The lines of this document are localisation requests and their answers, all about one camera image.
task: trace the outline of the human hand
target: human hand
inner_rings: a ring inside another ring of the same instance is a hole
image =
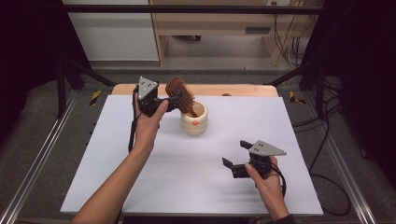
[[[271,156],[270,159],[271,163],[277,166],[277,159],[274,156]],[[247,173],[254,180],[272,220],[276,221],[282,217],[288,216],[289,211],[283,199],[279,174],[271,170],[268,176],[263,179],[252,165],[246,163],[245,167]]]
[[[160,127],[160,120],[168,108],[168,101],[163,101],[160,106],[158,106],[158,109],[154,115],[149,118],[145,114],[141,113],[137,102],[137,94],[134,96],[134,98],[136,115],[138,116],[134,148],[138,147],[146,150],[152,150],[154,148],[155,137],[157,136],[157,132]]]

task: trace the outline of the sleeve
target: sleeve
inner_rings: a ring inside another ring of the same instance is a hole
[[[294,217],[292,215],[288,215],[283,217],[277,221],[270,221],[268,224],[295,224]]]

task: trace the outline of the gray floor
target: gray floor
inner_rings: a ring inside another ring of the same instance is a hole
[[[116,82],[136,83],[145,76],[164,83],[173,76],[183,77],[187,83],[251,83],[262,84],[286,74],[292,67],[282,63],[273,67],[259,37],[203,36],[197,42],[191,36],[170,38],[164,67],[158,64],[139,63],[95,63],[95,70]],[[19,223],[55,223],[69,220],[71,216],[61,214],[60,207],[67,188],[70,186],[85,146],[90,140],[94,123],[111,88],[83,75],[86,86],[77,95],[62,132],[51,149],[45,164],[25,202],[18,212]],[[290,101],[290,91],[297,99],[309,101],[311,91],[302,92],[299,77],[288,80],[277,87],[284,98],[291,123],[311,119],[315,116],[309,104]],[[328,77],[333,85],[338,79]],[[96,90],[102,93],[96,105],[89,105]],[[332,97],[326,92],[326,99]],[[28,174],[31,164],[44,144],[57,114],[56,83],[50,82],[31,91],[27,105],[21,112],[12,134],[0,145],[0,211],[4,212],[19,185]],[[396,192],[382,174],[375,161],[361,156],[361,146],[348,122],[341,113],[330,118],[331,137],[347,163],[364,200],[375,217],[375,223],[396,223]],[[307,167],[313,162],[323,135],[320,127],[301,132],[309,127],[296,128],[296,137]],[[343,185],[343,178],[332,159],[331,146],[325,145],[314,166],[315,174],[325,175]],[[323,179],[313,177],[322,206],[330,211],[342,213],[347,200],[342,191]],[[325,213],[323,217],[297,217],[298,223],[373,223],[362,222],[359,205],[354,204],[345,216]]]

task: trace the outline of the white mug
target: white mug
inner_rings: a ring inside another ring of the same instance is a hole
[[[206,131],[208,111],[204,104],[198,102],[194,102],[192,110],[198,118],[193,118],[191,113],[180,113],[181,127],[188,134],[198,135]]]

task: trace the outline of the human arm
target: human arm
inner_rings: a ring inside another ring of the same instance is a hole
[[[277,160],[271,156],[271,163],[277,166]],[[288,207],[283,199],[282,189],[280,187],[279,175],[271,170],[266,179],[263,179],[257,170],[250,164],[245,164],[247,173],[254,180],[259,190],[262,201],[268,210],[273,221],[278,221],[290,215]]]
[[[144,114],[140,115],[140,110],[136,105],[136,114],[140,116],[137,118],[133,149],[103,185],[85,202],[72,223],[114,223],[154,148],[159,123],[167,107],[168,102],[163,101],[156,113],[149,118]]]

